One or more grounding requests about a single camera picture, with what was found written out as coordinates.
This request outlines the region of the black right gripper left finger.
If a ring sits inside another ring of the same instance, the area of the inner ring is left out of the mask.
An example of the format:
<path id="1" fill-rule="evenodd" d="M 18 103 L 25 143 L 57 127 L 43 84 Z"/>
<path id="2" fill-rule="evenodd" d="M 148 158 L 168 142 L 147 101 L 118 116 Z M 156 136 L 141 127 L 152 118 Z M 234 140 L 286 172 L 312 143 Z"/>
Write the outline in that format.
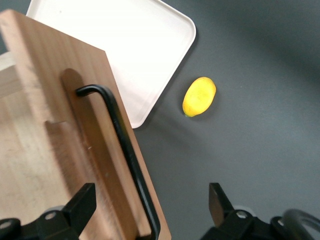
<path id="1" fill-rule="evenodd" d="M 61 210 L 50 210 L 22 227 L 23 240 L 78 240 L 97 207 L 96 186 L 84 184 Z"/>

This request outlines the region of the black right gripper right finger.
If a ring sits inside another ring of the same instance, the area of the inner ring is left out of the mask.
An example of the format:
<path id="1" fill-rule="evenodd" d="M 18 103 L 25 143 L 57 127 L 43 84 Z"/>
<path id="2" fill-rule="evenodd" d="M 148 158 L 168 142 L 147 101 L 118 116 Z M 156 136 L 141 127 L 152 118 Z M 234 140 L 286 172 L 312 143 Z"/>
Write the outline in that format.
<path id="1" fill-rule="evenodd" d="M 246 210 L 236 210 L 219 183 L 209 184 L 208 207 L 214 226 L 202 240 L 274 240 L 271 225 Z"/>

